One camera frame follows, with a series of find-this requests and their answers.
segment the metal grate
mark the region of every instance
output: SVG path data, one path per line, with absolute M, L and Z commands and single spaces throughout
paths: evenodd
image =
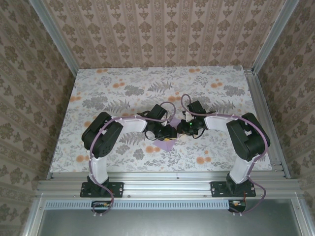
M 48 200 L 45 210 L 53 209 L 92 209 L 92 200 Z M 182 201 L 155 201 L 155 200 L 116 200 L 112 209 L 229 209 L 228 200 L 182 200 Z

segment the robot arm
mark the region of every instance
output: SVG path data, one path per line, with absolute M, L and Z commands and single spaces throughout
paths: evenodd
M 169 124 L 163 125 L 158 121 L 146 121 L 145 119 L 162 119 L 166 114 L 166 110 L 160 105 L 155 105 L 151 111 L 139 113 L 139 116 L 124 117 L 117 119 L 108 124 L 104 132 L 100 134 L 95 142 L 92 153 L 94 157 L 91 159 L 92 173 L 98 183 L 103 184 L 108 180 L 106 171 L 107 158 L 105 157 L 114 147 L 118 137 L 121 134 L 129 132 L 144 132 L 150 131 L 154 134 L 155 139 L 170 140 L 177 138 L 176 129 Z M 82 135 L 82 141 L 86 150 L 91 149 L 94 138 L 100 129 L 113 119 L 107 112 L 100 113 L 97 118 L 91 123 L 87 130 Z M 89 182 L 94 182 L 91 178 L 91 173 L 88 178 Z
M 190 103 L 188 109 L 195 114 L 206 114 L 199 101 Z M 226 185 L 231 194 L 235 194 L 239 186 L 248 180 L 248 173 L 255 158 L 264 152 L 264 140 L 254 127 L 243 120 L 216 116 L 215 112 L 209 112 L 209 114 L 211 115 L 206 117 L 193 116 L 193 119 L 189 121 L 181 120 L 177 130 L 187 135 L 198 134 L 199 129 L 213 129 L 229 133 L 234 150 L 239 157 L 236 158 L 232 170 L 227 175 Z M 246 113 L 242 118 L 257 126 L 265 136 L 269 147 L 270 140 L 256 117 L 252 113 Z

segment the floral patterned surface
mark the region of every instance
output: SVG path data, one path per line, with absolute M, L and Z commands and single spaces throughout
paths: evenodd
M 206 111 L 255 114 L 241 66 L 81 69 L 51 172 L 88 171 L 89 157 L 81 135 L 100 112 L 128 116 L 171 101 L 177 107 L 176 117 L 181 119 L 180 98 L 184 93 L 193 101 L 199 100 Z M 120 135 L 107 155 L 107 168 L 109 172 L 228 171 L 236 157 L 228 134 L 221 131 L 207 130 L 197 140 L 182 135 L 171 152 L 154 146 L 143 133 L 127 133 Z M 269 158 L 258 162 L 256 169 L 271 169 Z

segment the cable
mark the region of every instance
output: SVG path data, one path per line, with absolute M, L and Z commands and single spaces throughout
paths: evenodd
M 262 133 L 262 131 L 261 131 L 254 123 L 252 123 L 251 121 L 249 121 L 249 120 L 247 120 L 247 119 L 244 119 L 243 117 L 240 117 L 240 116 L 236 116 L 236 115 L 226 115 L 226 114 L 220 114 L 220 113 L 198 114 L 198 113 L 191 112 L 190 110 L 188 110 L 188 109 L 185 107 L 185 105 L 184 105 L 184 103 L 183 103 L 183 98 L 184 98 L 185 96 L 188 97 L 189 103 L 191 103 L 191 98 L 190 98 L 190 96 L 189 96 L 188 94 L 183 94 L 183 96 L 181 97 L 181 104 L 182 104 L 183 109 L 184 109 L 186 112 L 188 112 L 188 113 L 190 113 L 190 114 L 192 114 L 192 115 L 194 115 L 194 116 L 204 116 L 204 117 L 218 116 L 218 117 L 227 117 L 227 118 L 240 119 L 240 120 L 246 122 L 247 124 L 251 125 L 251 126 L 261 135 L 261 137 L 262 137 L 262 139 L 263 139 L 263 141 L 264 141 L 264 144 L 265 144 L 265 150 L 264 150 L 264 152 L 263 152 L 261 155 L 259 155 L 259 156 L 257 156 L 256 158 L 254 158 L 254 160 L 253 160 L 253 162 L 252 162 L 252 164 L 251 164 L 251 166 L 250 166 L 250 168 L 249 168 L 249 170 L 248 170 L 248 172 L 247 172 L 247 178 L 248 178 L 248 180 L 249 180 L 252 184 L 254 184 L 254 185 L 260 187 L 260 188 L 264 191 L 264 194 L 263 194 L 263 196 L 261 197 L 261 199 L 258 201 L 258 203 L 257 203 L 253 208 L 242 212 L 242 214 L 246 214 L 246 213 L 251 212 L 251 211 L 252 211 L 253 209 L 255 209 L 255 208 L 264 200 L 264 198 L 266 197 L 266 189 L 265 189 L 264 187 L 262 187 L 261 185 L 259 185 L 258 183 L 254 182 L 254 181 L 250 178 L 250 173 L 252 172 L 252 169 L 254 168 L 255 163 L 256 163 L 260 158 L 262 158 L 262 157 L 267 153 L 267 151 L 268 151 L 268 143 L 267 143 L 267 139 L 266 139 L 265 135 Z
M 90 174 L 91 174 L 91 177 L 92 177 L 93 182 L 94 182 L 96 185 L 98 185 L 99 187 L 105 189 L 105 190 L 110 194 L 110 196 L 111 196 L 111 204 L 109 205 L 108 209 L 104 212 L 104 214 L 106 214 L 106 213 L 112 208 L 112 206 L 113 206 L 113 204 L 114 204 L 114 195 L 113 195 L 113 193 L 112 193 L 108 188 L 106 188 L 105 186 L 101 185 L 101 184 L 95 179 L 94 174 L 93 174 L 93 170 L 92 170 L 92 158 L 94 157 L 94 155 L 93 155 L 93 148 L 94 148 L 94 145 L 95 145 L 97 139 L 99 138 L 99 136 L 101 135 L 101 133 L 106 129 L 106 127 L 107 127 L 110 123 L 112 123 L 112 122 L 114 122 L 114 121 L 116 121 L 116 120 L 119 120 L 119 119 L 137 118 L 137 119 L 142 119 L 142 120 L 150 120 L 150 121 L 158 121 L 158 122 L 165 122 L 165 121 L 168 121 L 168 120 L 172 120 L 173 117 L 174 117 L 175 114 L 176 114 L 176 107 L 175 107 L 175 105 L 174 105 L 173 103 L 171 103 L 171 102 L 162 102 L 161 105 L 164 104 L 164 103 L 170 103 L 170 104 L 173 106 L 173 108 L 174 108 L 174 113 L 173 113 L 173 115 L 171 115 L 171 116 L 170 116 L 169 118 L 167 118 L 167 119 L 152 119 L 152 118 L 147 118 L 147 117 L 142 117 L 142 116 L 115 117 L 115 118 L 112 118 L 110 121 L 106 122 L 106 123 L 103 125 L 103 127 L 99 130 L 99 132 L 97 133 L 97 135 L 95 136 L 95 138 L 94 138 L 94 140 L 93 140 L 93 142 L 92 142 L 92 144 L 91 144 L 91 147 L 90 147 L 89 169 L 90 169 Z M 92 210 L 92 211 L 93 211 L 94 215 L 97 214 L 97 213 L 95 212 L 95 207 L 93 207 L 93 210 Z
M 175 107 L 175 105 L 174 105 L 172 102 L 168 102 L 168 101 L 162 102 L 162 103 L 160 104 L 160 106 L 162 106 L 162 105 L 165 104 L 165 103 L 171 104 L 171 105 L 173 106 L 173 108 L 174 108 L 174 113 L 173 113 L 173 115 L 171 115 L 169 118 L 167 118 L 167 119 L 164 120 L 164 121 L 166 121 L 166 120 L 171 121 L 171 120 L 174 118 L 175 114 L 176 114 L 176 107 Z
M 194 139 L 199 139 L 199 138 L 203 135 L 204 132 L 205 132 L 205 129 L 202 130 L 201 134 L 200 134 L 198 137 L 195 138 L 194 135 L 192 135 L 192 137 L 193 137 Z
M 97 206 L 97 205 L 103 205 L 104 203 L 101 203 L 101 202 L 99 202 L 99 203 L 94 203 L 94 205 L 93 205 L 93 208 L 92 208 L 92 212 L 94 213 L 94 216 L 96 216 L 96 212 L 95 212 L 95 207 Z

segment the gray fern pattern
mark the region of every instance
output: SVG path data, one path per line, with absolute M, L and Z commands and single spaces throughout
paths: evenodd
M 241 66 L 148 67 L 79 70 L 58 139 L 51 171 L 88 172 L 88 153 L 81 136 L 97 115 L 106 111 L 113 117 L 131 116 L 171 101 L 176 118 L 184 118 L 180 98 L 187 93 L 204 109 L 224 114 L 255 114 Z M 173 108 L 163 106 L 172 113 Z M 24 139 L 7 127 L 1 137 Z M 206 130 L 200 139 L 179 136 L 171 151 L 164 151 L 145 138 L 144 133 L 122 133 L 106 156 L 108 172 L 229 171 L 237 157 L 228 134 Z M 269 170 L 265 156 L 259 170 Z M 9 175 L 0 167 L 0 176 Z M 15 181 L 28 182 L 16 171 Z
M 137 132 L 131 132 L 131 133 L 127 133 L 124 134 L 119 142 L 123 143 L 123 144 L 128 144 L 128 145 L 135 145 L 135 144 L 139 144 L 141 141 L 145 140 L 145 136 L 143 133 L 137 133 Z
M 211 111 L 216 111 L 219 113 L 227 113 L 230 110 L 233 110 L 233 108 L 235 108 L 235 105 L 233 104 L 233 102 L 230 102 L 230 100 L 228 100 L 228 101 L 224 101 L 224 100 L 215 101 L 210 106 Z
M 150 92 L 158 92 L 158 93 L 165 93 L 166 90 L 173 88 L 171 83 L 168 81 L 165 83 L 164 81 L 161 82 L 154 82 L 149 88 L 148 91 Z
M 109 111 L 109 112 L 121 112 L 125 109 L 128 109 L 130 107 L 129 101 L 127 102 L 127 100 L 125 99 L 125 101 L 122 100 L 118 100 L 118 101 L 112 101 L 109 102 L 106 106 L 105 106 L 105 110 Z

